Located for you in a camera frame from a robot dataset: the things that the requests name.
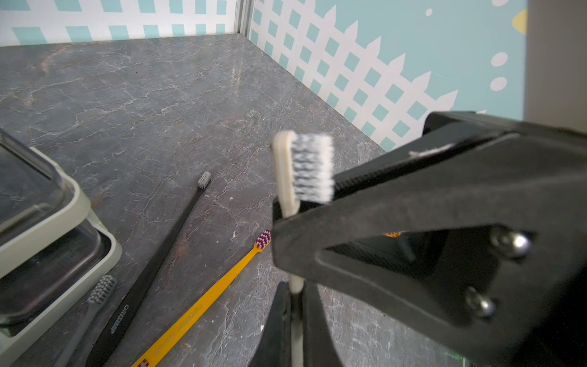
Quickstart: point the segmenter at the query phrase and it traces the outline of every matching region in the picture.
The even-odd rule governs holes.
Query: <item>marble countertop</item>
[[[130,366],[271,227],[269,151],[282,129],[328,132],[336,170],[383,150],[241,35],[0,48],[0,126],[58,162],[120,241],[119,286],[75,352],[92,343],[205,170],[193,209],[107,366]],[[277,283],[270,248],[159,364],[246,366]],[[457,366],[446,349],[380,311],[321,289],[347,366]],[[48,366],[86,310],[80,300],[14,366]]]

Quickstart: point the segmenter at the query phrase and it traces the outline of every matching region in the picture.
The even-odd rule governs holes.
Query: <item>metal bolt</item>
[[[471,286],[465,291],[465,302],[475,316],[490,317],[495,312],[495,303]]]
[[[526,256],[532,247],[528,237],[504,227],[493,227],[490,238],[492,245],[508,258]]]

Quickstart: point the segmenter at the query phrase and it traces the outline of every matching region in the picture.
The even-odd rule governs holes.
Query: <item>red and white bristles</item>
[[[261,233],[259,237],[257,237],[257,240],[255,241],[255,246],[259,250],[264,250],[269,243],[271,243],[271,231],[265,230],[263,231],[263,233]]]

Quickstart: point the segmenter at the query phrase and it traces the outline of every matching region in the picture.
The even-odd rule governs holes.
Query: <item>white bristles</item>
[[[298,200],[325,204],[334,195],[332,138],[299,134],[291,144],[293,189]]]

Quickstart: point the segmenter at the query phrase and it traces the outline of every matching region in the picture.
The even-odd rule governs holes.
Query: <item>toothbrush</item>
[[[277,198],[283,218],[299,211],[300,201],[326,204],[334,196],[332,138],[322,134],[278,132],[273,138]],[[303,278],[289,275],[292,297],[292,367],[303,367],[301,292]]]
[[[155,367],[169,353],[182,336],[199,320],[206,310],[218,299],[218,297],[236,279],[237,275],[247,264],[263,251],[271,243],[271,232],[265,230],[257,240],[253,249],[229,270],[219,281],[208,289],[206,293],[173,324],[134,364],[133,367]]]
[[[102,333],[98,336],[98,340],[96,340],[94,347],[90,351],[90,355],[87,357],[86,367],[103,366],[122,340],[122,337],[124,337],[124,334],[128,330],[134,316],[137,314],[143,299],[147,295],[147,291],[155,280],[157,272],[163,265],[163,261],[165,261],[169,250],[173,246],[177,235],[190,214],[191,209],[194,207],[196,201],[198,201],[209,182],[210,172],[206,171],[198,180],[198,188],[189,204],[185,207],[183,213],[181,213],[180,217],[159,246],[159,249],[157,249],[155,254],[151,257],[151,260],[149,260],[143,269],[143,272],[134,281],[133,286],[130,287],[129,292],[126,294],[114,314],[110,317],[110,320],[108,320],[104,329],[102,329]]]
[[[114,288],[116,286],[116,279],[111,275],[104,275],[100,278],[92,293],[90,293],[90,297],[87,299],[87,303],[89,306],[87,308],[86,316],[82,319],[77,330],[73,334],[72,338],[69,340],[69,343],[59,356],[57,363],[55,363],[55,367],[65,367],[67,366],[69,359],[73,355],[73,351],[82,340],[82,337],[89,329],[92,321],[98,314],[98,311],[102,308],[104,303],[108,300],[110,295],[113,293]]]

